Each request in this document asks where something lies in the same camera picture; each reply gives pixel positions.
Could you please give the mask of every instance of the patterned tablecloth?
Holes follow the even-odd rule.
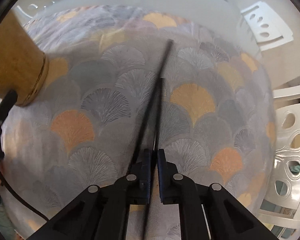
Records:
[[[270,81],[256,60],[217,33],[142,8],[94,6],[25,26],[50,59],[31,105],[14,107],[2,136],[6,178],[49,218],[90,184],[125,174],[167,39],[160,147],[195,182],[222,184],[251,212],[263,200],[274,160]],[[154,185],[148,239],[179,239],[176,205]],[[44,221],[1,191],[23,237]],[[127,239],[139,239],[132,206]]]

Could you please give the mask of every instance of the brown cylindrical container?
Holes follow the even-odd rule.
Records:
[[[10,11],[0,24],[0,98],[10,89],[17,105],[29,104],[47,76],[49,62]]]

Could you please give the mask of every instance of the teal clothing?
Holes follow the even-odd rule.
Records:
[[[16,237],[14,226],[7,216],[5,208],[1,201],[1,197],[0,197],[0,232],[6,240],[14,240]]]

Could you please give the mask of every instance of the wooden container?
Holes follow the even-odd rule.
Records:
[[[40,91],[49,62],[10,11],[0,24],[0,98],[14,89],[17,105],[29,104]]]

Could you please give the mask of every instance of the silver screw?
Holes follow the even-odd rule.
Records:
[[[134,181],[134,180],[136,180],[136,179],[137,179],[137,176],[134,175],[134,174],[129,174],[129,175],[127,176],[127,180],[128,180],[128,181]]]
[[[219,191],[222,189],[222,187],[219,183],[213,183],[211,187],[213,190],[216,190],[216,191]]]
[[[96,185],[91,185],[90,187],[88,187],[88,191],[90,193],[96,193],[98,191],[98,187]]]
[[[174,178],[175,180],[182,180],[182,179],[183,179],[183,176],[182,176],[180,173],[176,173],[176,174],[173,175],[173,178]]]

